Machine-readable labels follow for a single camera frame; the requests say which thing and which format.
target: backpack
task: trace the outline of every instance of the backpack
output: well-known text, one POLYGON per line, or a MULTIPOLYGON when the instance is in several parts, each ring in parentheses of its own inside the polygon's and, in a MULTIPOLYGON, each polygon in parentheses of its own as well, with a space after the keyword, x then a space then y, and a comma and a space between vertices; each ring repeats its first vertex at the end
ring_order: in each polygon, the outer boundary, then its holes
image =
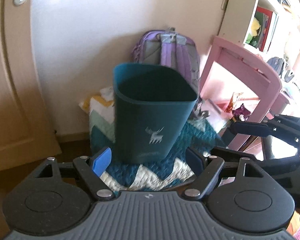
POLYGON ((163 65, 177 70, 198 94, 200 57, 194 41, 175 28, 146 32, 132 52, 137 63, 163 65))
POLYGON ((274 69, 274 71, 277 72, 279 77, 282 78, 282 73, 285 70, 287 64, 285 59, 279 57, 272 57, 268 60, 267 63, 274 69))

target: gray backpack strap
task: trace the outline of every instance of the gray backpack strap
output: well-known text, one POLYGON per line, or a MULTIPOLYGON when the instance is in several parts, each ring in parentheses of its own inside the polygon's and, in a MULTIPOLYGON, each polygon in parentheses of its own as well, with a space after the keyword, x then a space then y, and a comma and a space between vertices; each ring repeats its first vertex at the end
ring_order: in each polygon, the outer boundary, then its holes
POLYGON ((186 38, 181 35, 176 35, 176 56, 177 56, 177 70, 188 81, 192 83, 191 77, 191 62, 186 47, 186 38))
POLYGON ((171 53, 172 53, 172 44, 170 42, 170 35, 161 34, 161 59, 160 65, 171 67, 171 53))
POLYGON ((168 30, 160 34, 160 41, 160 65, 177 70, 198 93, 199 68, 197 65, 191 64, 186 44, 187 38, 173 30, 168 30))

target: book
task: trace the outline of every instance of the book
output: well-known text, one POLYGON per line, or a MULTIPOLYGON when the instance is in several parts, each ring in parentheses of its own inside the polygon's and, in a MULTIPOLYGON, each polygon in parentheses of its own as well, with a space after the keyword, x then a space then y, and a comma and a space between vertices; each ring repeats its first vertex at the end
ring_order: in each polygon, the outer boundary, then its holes
POLYGON ((264 45, 264 42, 267 38, 268 22, 269 22, 269 16, 266 15, 266 14, 263 14, 263 25, 262 25, 262 29, 261 29, 260 39, 259 39, 259 42, 258 42, 258 49, 260 51, 263 51, 263 45, 264 45))
POLYGON ((264 29, 264 38, 262 40, 261 46, 259 47, 260 51, 267 51, 269 49, 268 44, 270 44, 270 41, 271 41, 271 40, 269 41, 269 39, 271 38, 271 34, 273 32, 274 22, 277 17, 277 14, 274 13, 273 11, 264 9, 259 6, 257 7, 257 12, 263 13, 268 16, 268 19, 267 19, 268 21, 266 22, 266 26, 264 29))
POLYGON ((272 38, 274 36, 274 32, 275 32, 275 28, 277 27, 277 23, 278 23, 278 15, 276 14, 275 15, 275 20, 274 20, 274 25, 273 25, 273 28, 272 28, 272 32, 271 32, 271 35, 269 37, 269 40, 266 41, 266 44, 265 44, 265 51, 268 52, 269 51, 269 48, 270 48, 270 45, 271 45, 271 42, 272 42, 272 38))

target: wooden floor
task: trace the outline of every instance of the wooden floor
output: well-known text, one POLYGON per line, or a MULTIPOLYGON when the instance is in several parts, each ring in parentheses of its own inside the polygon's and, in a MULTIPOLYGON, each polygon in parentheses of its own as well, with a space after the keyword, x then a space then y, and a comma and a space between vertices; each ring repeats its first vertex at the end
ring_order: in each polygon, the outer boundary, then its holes
MULTIPOLYGON (((60 144, 62 154, 57 155, 58 162, 69 162, 81 155, 90 155, 89 141, 76 141, 60 144)), ((18 185, 42 161, 28 163, 9 170, 0 171, 0 239, 8 232, 9 228, 2 214, 2 200, 16 185, 18 185)))

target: bookshelf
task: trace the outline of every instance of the bookshelf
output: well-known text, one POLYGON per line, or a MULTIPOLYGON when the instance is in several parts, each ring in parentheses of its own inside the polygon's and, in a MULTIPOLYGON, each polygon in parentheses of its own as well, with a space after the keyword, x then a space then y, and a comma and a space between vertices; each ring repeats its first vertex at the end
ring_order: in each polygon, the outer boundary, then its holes
POLYGON ((287 12, 282 2, 277 0, 229 0, 219 36, 254 54, 260 54, 266 61, 271 57, 288 56, 289 67, 292 67, 300 51, 300 3, 298 0, 289 0, 289 3, 293 13, 287 12), (278 16, 267 52, 260 52, 245 43, 257 6, 273 11, 278 16))

